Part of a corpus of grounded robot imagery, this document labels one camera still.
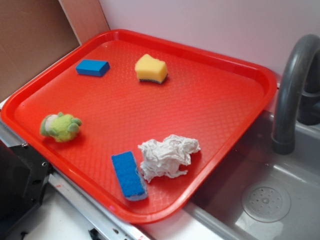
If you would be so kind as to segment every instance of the gray sink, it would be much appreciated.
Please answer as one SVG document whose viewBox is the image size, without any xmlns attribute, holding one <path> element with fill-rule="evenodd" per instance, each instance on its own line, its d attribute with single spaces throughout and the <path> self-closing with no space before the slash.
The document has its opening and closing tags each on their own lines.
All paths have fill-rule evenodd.
<svg viewBox="0 0 320 240">
<path fill-rule="evenodd" d="M 272 121 L 263 112 L 190 202 L 226 239 L 320 239 L 320 131 L 297 123 L 294 152 L 279 155 Z"/>
</svg>

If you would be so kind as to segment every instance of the plastic tray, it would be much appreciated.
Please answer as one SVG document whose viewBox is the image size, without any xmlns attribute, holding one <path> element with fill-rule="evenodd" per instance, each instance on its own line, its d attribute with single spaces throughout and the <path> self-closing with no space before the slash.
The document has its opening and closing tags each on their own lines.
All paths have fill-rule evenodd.
<svg viewBox="0 0 320 240">
<path fill-rule="evenodd" d="M 140 82 L 135 63 L 144 54 L 166 62 L 163 84 Z M 103 77 L 79 75 L 83 59 L 104 60 Z M 179 210 L 214 170 L 276 91 L 268 69 L 148 35 L 112 30 L 88 41 L 18 90 L 1 116 L 57 169 L 115 215 L 151 223 Z M 69 113 L 82 120 L 79 136 L 56 143 L 39 133 L 44 117 Z M 162 142 L 171 134 L 194 138 L 201 151 L 177 178 L 156 177 L 148 198 L 131 202 L 121 192 L 111 155 Z"/>
</svg>

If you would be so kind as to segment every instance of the drain strainer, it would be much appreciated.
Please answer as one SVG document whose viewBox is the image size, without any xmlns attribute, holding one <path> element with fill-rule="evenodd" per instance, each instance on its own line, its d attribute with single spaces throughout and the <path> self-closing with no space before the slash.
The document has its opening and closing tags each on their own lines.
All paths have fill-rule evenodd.
<svg viewBox="0 0 320 240">
<path fill-rule="evenodd" d="M 260 181 L 245 189 L 242 206 L 251 218 L 263 223 L 272 223 L 287 215 L 291 201 L 287 191 L 280 185 Z"/>
</svg>

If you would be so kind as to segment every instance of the faucet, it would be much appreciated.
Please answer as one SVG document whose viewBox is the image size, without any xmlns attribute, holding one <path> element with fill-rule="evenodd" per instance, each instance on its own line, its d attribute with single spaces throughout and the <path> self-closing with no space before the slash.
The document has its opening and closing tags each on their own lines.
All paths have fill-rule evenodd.
<svg viewBox="0 0 320 240">
<path fill-rule="evenodd" d="M 272 126 L 275 153 L 294 151 L 297 120 L 320 123 L 320 38 L 314 34 L 299 39 L 284 69 Z"/>
</svg>

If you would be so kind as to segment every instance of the sponge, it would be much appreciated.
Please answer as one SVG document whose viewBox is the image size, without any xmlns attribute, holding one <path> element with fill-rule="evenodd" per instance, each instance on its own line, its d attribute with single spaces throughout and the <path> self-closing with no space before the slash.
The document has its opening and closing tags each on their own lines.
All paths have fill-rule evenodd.
<svg viewBox="0 0 320 240">
<path fill-rule="evenodd" d="M 110 65 L 107 61 L 84 59 L 75 69 L 78 74 L 102 77 L 110 69 Z"/>
<path fill-rule="evenodd" d="M 162 84 L 168 76 L 167 65 L 164 61 L 143 55 L 135 64 L 136 76 L 140 81 L 152 81 Z"/>
<path fill-rule="evenodd" d="M 111 156 L 113 167 L 124 197 L 130 201 L 148 197 L 145 181 L 131 151 Z"/>
</svg>

